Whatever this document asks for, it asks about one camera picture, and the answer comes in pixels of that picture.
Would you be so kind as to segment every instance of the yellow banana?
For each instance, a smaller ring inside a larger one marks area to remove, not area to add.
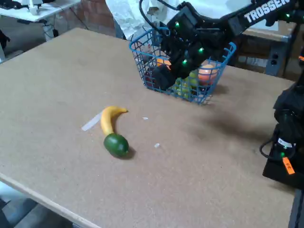
[[[100,125],[106,136],[114,133],[111,122],[112,117],[121,113],[126,113],[127,111],[128,111],[127,109],[120,108],[117,106],[109,106],[103,110],[101,114]]]

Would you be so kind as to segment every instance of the black cable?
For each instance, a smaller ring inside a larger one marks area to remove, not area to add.
[[[165,36],[165,34],[163,33],[163,31],[161,31],[160,29],[158,29],[145,15],[145,13],[143,12],[143,7],[142,7],[142,3],[143,0],[139,0],[139,11],[142,15],[142,17],[145,19],[145,21],[156,31],[158,31],[160,34],[162,34],[163,36]]]
[[[176,11],[180,10],[179,8],[174,7],[174,6],[172,6],[172,5],[168,4],[168,3],[166,3],[166,2],[163,1],[163,0],[157,0],[157,1],[159,1],[160,3],[162,3],[163,5],[165,5],[166,7],[170,8],[170,9],[172,9],[172,10],[176,10]]]
[[[84,27],[86,28],[86,30],[89,30],[89,28],[87,27],[87,25],[77,16],[77,14],[71,8],[70,8],[70,10],[75,15],[75,17],[84,25]]]
[[[274,139],[273,137],[271,137],[267,142],[263,143],[261,146],[260,146],[260,153],[266,157],[267,159],[270,159],[270,160],[273,160],[273,161],[281,161],[282,158],[275,158],[275,157],[272,157],[270,155],[267,155],[263,152],[263,147],[266,146],[267,144],[271,143],[271,142],[274,142]],[[291,144],[291,147],[292,147],[292,153],[287,157],[288,159],[291,159],[294,155],[295,155],[295,145],[292,143]]]
[[[43,31],[44,34],[47,35],[47,36],[50,37],[50,38],[55,38],[54,36],[51,37],[51,36],[47,33],[47,32],[49,32],[49,31],[53,30],[53,28],[55,29],[55,27],[53,26],[53,27],[50,28],[48,31]]]

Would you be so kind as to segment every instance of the blue wire basket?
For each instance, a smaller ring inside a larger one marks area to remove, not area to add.
[[[169,32],[167,28],[159,29]],[[230,46],[224,49],[222,62],[213,61],[211,58],[205,60],[199,69],[192,71],[185,79],[177,78],[175,84],[165,91],[157,86],[152,77],[152,71],[156,67],[162,64],[166,64],[167,67],[170,65],[168,57],[160,49],[161,39],[161,35],[150,29],[130,43],[129,47],[133,52],[143,84],[154,91],[198,104],[203,103],[212,94],[227,62],[236,50],[236,45],[230,42]]]

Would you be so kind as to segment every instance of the green lime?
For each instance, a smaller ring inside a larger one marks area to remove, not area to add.
[[[124,157],[128,153],[129,143],[119,134],[109,134],[104,139],[104,147],[115,157]]]

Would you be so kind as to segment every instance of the brown table surface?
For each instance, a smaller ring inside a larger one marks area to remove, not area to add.
[[[294,191],[259,145],[291,82],[227,67],[206,106],[144,88],[128,48],[74,29],[0,65],[0,180],[83,227],[286,228]],[[136,152],[112,157],[104,107]]]
[[[258,38],[265,38],[273,41],[287,40],[295,29],[295,23],[279,21],[279,30],[271,31],[267,29],[248,28],[243,34]]]

